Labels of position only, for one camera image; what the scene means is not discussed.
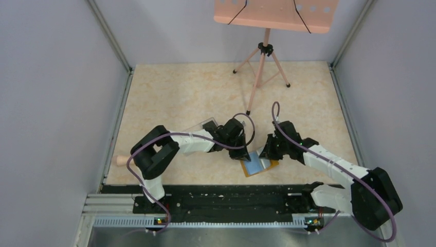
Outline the orange leather card holder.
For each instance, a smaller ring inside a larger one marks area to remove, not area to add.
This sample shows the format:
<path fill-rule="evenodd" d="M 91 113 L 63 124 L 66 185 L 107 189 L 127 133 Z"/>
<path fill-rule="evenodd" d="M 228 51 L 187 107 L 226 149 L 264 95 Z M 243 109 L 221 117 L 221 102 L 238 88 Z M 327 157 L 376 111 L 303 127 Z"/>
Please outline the orange leather card holder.
<path fill-rule="evenodd" d="M 244 175 L 246 177 L 251 177 L 253 175 L 273 169 L 279 165 L 279 161 L 267 160 L 259 157 L 259 155 L 263 151 L 263 148 L 264 147 L 258 148 L 256 151 L 249 153 L 251 161 L 240 161 Z"/>

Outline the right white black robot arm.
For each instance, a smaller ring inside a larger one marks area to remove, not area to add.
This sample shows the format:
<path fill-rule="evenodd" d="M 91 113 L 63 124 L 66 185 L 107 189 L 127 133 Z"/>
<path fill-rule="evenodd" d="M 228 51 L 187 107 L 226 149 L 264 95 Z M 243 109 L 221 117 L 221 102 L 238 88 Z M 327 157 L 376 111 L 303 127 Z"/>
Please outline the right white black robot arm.
<path fill-rule="evenodd" d="M 403 210 L 403 204 L 387 173 L 380 167 L 368 169 L 354 165 L 331 153 L 311 138 L 302 139 L 290 121 L 273 123 L 261 158 L 281 160 L 289 156 L 301 164 L 316 169 L 340 188 L 313 182 L 301 198 L 302 207 L 315 212 L 328 207 L 350 214 L 357 223 L 374 231 Z"/>

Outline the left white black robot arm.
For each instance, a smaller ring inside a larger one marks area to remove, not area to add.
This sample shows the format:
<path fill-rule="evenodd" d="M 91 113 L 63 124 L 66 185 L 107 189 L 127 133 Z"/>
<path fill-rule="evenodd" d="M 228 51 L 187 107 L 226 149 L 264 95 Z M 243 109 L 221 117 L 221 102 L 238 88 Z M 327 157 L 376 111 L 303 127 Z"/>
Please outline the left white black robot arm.
<path fill-rule="evenodd" d="M 218 125 L 214 118 L 199 124 L 192 132 L 174 132 L 158 125 L 130 151 L 132 161 L 141 172 L 140 185 L 146 189 L 146 207 L 158 213 L 165 206 L 162 174 L 178 153 L 219 152 L 226 149 L 232 160 L 250 161 L 244 125 L 231 118 Z"/>

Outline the clear plastic card box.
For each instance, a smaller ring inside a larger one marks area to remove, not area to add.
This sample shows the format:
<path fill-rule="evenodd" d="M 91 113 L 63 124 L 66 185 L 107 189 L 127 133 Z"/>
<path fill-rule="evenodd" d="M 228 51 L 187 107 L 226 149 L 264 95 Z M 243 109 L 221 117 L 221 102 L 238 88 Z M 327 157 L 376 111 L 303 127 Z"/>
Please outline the clear plastic card box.
<path fill-rule="evenodd" d="M 215 127 L 217 127 L 217 122 L 215 120 L 215 118 L 210 117 L 200 123 L 198 123 L 197 125 L 194 125 L 188 129 L 183 130 L 183 132 L 186 133 L 194 133 L 194 134 L 198 134 L 198 135 L 202 135 L 202 136 L 206 136 L 208 138 L 212 138 L 212 135 L 206 131 L 207 128 L 212 128 L 214 129 Z M 189 143 L 188 140 L 188 144 L 185 144 L 185 141 L 183 142 L 181 151 L 184 155 L 188 156 L 192 153 L 195 152 L 208 152 L 212 149 L 214 143 L 208 140 L 204 140 L 202 138 L 194 138 L 194 143 Z"/>

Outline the pink music stand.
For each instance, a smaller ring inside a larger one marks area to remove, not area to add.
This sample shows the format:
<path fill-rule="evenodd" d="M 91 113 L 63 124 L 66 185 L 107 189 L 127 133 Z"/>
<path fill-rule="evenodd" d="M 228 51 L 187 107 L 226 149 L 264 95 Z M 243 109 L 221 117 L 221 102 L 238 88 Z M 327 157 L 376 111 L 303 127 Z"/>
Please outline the pink music stand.
<path fill-rule="evenodd" d="M 214 1 L 213 18 L 217 23 L 264 29 L 263 41 L 232 71 L 236 74 L 245 64 L 250 64 L 250 59 L 254 55 L 260 54 L 258 69 L 253 71 L 255 82 L 246 110 L 247 115 L 251 113 L 256 90 L 266 83 L 263 81 L 266 58 L 272 57 L 278 69 L 272 78 L 280 75 L 286 87 L 290 87 L 290 82 L 269 41 L 271 31 L 278 29 L 309 34 L 328 33 L 338 4 L 336 0 Z"/>

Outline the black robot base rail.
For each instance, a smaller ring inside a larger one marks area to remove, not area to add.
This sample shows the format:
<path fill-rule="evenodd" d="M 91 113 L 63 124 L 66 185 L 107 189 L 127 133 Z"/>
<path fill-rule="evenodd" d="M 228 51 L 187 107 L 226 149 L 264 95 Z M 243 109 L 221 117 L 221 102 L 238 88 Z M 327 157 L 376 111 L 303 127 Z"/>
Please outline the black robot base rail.
<path fill-rule="evenodd" d="M 134 214 L 155 215 L 157 224 L 290 223 L 297 216 L 316 218 L 346 214 L 346 208 L 318 206 L 310 198 L 314 184 L 284 185 L 165 185 L 157 203 L 140 185 L 104 185 L 103 194 L 132 194 Z"/>

